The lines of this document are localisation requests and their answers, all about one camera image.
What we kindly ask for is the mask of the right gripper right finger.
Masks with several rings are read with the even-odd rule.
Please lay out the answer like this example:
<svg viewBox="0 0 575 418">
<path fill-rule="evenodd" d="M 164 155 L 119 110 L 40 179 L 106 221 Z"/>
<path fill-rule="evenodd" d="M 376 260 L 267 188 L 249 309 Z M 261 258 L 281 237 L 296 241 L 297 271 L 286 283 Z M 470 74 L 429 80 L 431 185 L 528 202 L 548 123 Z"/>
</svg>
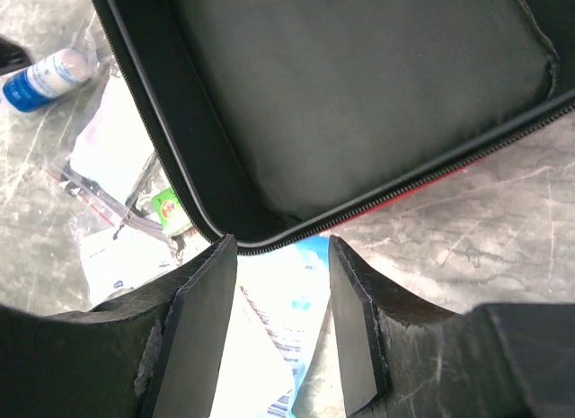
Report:
<svg viewBox="0 0 575 418">
<path fill-rule="evenodd" d="M 349 417 L 571 417 L 574 307 L 488 303 L 459 315 L 330 240 Z"/>
</svg>

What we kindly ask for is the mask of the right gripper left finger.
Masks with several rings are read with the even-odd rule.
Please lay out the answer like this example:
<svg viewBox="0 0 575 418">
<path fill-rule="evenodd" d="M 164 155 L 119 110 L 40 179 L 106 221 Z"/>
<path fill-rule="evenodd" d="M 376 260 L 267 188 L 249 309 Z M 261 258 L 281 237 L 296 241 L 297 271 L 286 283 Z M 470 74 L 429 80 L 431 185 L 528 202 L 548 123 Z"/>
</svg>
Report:
<svg viewBox="0 0 575 418">
<path fill-rule="evenodd" d="M 85 312 L 2 307 L 2 416 L 209 416 L 236 270 L 237 244 L 225 236 Z"/>
</svg>

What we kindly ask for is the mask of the small green box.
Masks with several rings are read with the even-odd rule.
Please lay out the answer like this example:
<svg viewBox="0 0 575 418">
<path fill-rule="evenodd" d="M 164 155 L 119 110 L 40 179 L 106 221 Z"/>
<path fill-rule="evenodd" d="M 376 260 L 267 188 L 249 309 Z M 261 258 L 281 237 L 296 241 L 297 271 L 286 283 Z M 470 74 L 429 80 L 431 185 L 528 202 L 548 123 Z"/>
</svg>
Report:
<svg viewBox="0 0 575 418">
<path fill-rule="evenodd" d="M 191 221 L 172 187 L 157 193 L 152 198 L 152 203 L 167 236 L 178 236 L 192 228 Z"/>
</svg>

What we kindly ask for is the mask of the red black medicine case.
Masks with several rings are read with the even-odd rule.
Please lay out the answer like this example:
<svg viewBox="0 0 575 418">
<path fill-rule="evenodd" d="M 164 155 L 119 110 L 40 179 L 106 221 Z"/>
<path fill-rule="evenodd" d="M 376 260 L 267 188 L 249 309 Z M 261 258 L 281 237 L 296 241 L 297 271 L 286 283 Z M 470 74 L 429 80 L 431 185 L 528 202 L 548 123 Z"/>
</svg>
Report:
<svg viewBox="0 0 575 418">
<path fill-rule="evenodd" d="M 91 0 L 193 226 L 262 253 L 574 108 L 574 0 Z"/>
</svg>

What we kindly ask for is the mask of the blue white small bottle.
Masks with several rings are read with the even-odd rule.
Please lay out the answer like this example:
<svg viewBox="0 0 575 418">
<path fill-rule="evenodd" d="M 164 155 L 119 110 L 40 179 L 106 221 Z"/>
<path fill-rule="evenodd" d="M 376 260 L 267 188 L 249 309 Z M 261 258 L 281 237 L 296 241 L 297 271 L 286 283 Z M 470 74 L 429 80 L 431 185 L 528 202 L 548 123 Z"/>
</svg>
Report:
<svg viewBox="0 0 575 418">
<path fill-rule="evenodd" d="M 19 112 L 36 111 L 80 87 L 92 70 L 81 51 L 61 49 L 11 76 L 1 94 Z"/>
</svg>

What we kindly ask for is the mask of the white blue wipe sachet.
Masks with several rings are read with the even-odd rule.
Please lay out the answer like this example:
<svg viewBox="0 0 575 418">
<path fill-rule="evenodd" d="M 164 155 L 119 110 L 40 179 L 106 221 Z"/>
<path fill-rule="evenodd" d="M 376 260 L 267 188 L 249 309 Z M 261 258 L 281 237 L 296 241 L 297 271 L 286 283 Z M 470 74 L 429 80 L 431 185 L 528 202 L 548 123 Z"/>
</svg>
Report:
<svg viewBox="0 0 575 418">
<path fill-rule="evenodd" d="M 208 248 L 208 241 L 193 230 L 175 237 L 172 244 L 176 247 L 131 227 L 81 238 L 79 256 L 91 304 L 137 289 Z"/>
</svg>

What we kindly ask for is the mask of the blue white bandage packet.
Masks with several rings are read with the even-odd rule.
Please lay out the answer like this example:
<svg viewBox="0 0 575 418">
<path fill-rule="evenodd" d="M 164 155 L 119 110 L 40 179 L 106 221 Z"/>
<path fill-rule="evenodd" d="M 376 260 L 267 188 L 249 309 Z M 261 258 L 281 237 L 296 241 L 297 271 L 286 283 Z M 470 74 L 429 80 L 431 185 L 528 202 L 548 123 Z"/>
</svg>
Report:
<svg viewBox="0 0 575 418">
<path fill-rule="evenodd" d="M 329 240 L 241 256 L 214 417 L 291 417 L 330 296 Z"/>
</svg>

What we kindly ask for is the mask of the clear bag with pads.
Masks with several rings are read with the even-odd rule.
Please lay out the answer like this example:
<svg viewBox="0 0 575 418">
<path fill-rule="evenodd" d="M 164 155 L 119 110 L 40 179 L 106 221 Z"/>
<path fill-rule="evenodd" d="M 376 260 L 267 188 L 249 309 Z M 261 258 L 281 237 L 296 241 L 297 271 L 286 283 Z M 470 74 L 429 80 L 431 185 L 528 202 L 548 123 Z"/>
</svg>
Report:
<svg viewBox="0 0 575 418">
<path fill-rule="evenodd" d="M 103 65 L 92 89 L 47 173 L 73 198 L 117 226 L 155 168 L 155 149 L 118 64 Z"/>
</svg>

